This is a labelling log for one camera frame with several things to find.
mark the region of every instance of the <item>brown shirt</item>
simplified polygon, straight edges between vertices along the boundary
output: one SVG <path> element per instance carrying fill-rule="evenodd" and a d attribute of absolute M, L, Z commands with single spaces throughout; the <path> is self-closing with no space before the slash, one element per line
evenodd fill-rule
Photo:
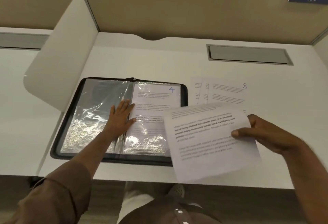
<path fill-rule="evenodd" d="M 88 209 L 91 179 L 80 163 L 68 161 L 39 181 L 5 224 L 74 224 Z M 202 208 L 172 197 L 154 199 L 125 216 L 120 224 L 219 224 Z"/>

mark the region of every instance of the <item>desk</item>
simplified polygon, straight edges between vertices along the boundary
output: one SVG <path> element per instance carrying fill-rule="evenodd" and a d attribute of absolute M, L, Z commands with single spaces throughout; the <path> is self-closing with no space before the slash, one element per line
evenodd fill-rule
<path fill-rule="evenodd" d="M 285 48 L 294 66 L 208 61 L 206 44 Z M 252 99 L 248 112 L 300 136 L 328 164 L 328 70 L 312 46 L 173 37 L 147 41 L 129 34 L 99 33 L 80 79 L 90 76 L 176 82 L 188 88 L 192 76 L 247 82 Z M 260 164 L 199 183 L 293 188 L 283 158 L 258 147 Z M 48 153 L 39 175 L 64 162 Z M 114 163 L 101 163 L 94 178 L 176 182 L 172 167 Z"/>
<path fill-rule="evenodd" d="M 24 88 L 37 53 L 0 49 L 0 175 L 38 175 L 61 114 Z"/>

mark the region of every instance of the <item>hand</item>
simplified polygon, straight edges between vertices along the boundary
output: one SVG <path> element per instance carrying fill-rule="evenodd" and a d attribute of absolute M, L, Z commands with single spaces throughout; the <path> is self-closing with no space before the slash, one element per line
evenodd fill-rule
<path fill-rule="evenodd" d="M 127 122 L 128 115 L 132 111 L 134 104 L 129 105 L 130 100 L 122 100 L 118 104 L 117 109 L 115 106 L 111 107 L 111 112 L 109 114 L 109 119 L 104 127 L 102 134 L 109 136 L 112 140 L 116 140 L 119 136 L 125 133 L 136 119 L 130 119 Z"/>
<path fill-rule="evenodd" d="M 248 119 L 252 128 L 234 130 L 231 133 L 232 137 L 237 139 L 253 137 L 266 148 L 278 154 L 283 154 L 285 151 L 304 143 L 300 138 L 254 114 L 248 115 Z"/>

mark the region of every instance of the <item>shoe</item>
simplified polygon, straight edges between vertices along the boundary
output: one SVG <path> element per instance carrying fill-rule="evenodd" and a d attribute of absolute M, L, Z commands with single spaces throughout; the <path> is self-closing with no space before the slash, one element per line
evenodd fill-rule
<path fill-rule="evenodd" d="M 184 198 L 185 190 L 182 184 L 175 184 L 167 194 Z"/>

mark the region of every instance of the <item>brown sleeve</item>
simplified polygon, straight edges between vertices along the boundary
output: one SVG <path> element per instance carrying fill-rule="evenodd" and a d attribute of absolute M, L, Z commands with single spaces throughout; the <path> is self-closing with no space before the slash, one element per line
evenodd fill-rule
<path fill-rule="evenodd" d="M 5 222 L 73 224 L 88 209 L 91 177 L 80 163 L 68 161 L 44 179 L 18 203 L 14 216 Z"/>

